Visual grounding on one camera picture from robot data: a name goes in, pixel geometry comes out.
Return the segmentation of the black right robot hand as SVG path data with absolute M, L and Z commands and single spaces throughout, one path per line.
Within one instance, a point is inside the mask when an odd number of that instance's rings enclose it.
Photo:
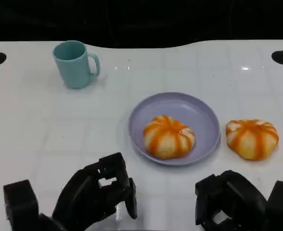
M 260 231 L 267 200 L 243 175 L 227 170 L 195 184 L 196 225 L 206 231 Z

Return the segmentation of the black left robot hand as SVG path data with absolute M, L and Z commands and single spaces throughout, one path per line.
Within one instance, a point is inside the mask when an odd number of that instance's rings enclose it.
M 52 218 L 68 231 L 84 231 L 115 214 L 120 202 L 137 219 L 136 185 L 118 152 L 78 170 L 61 191 Z

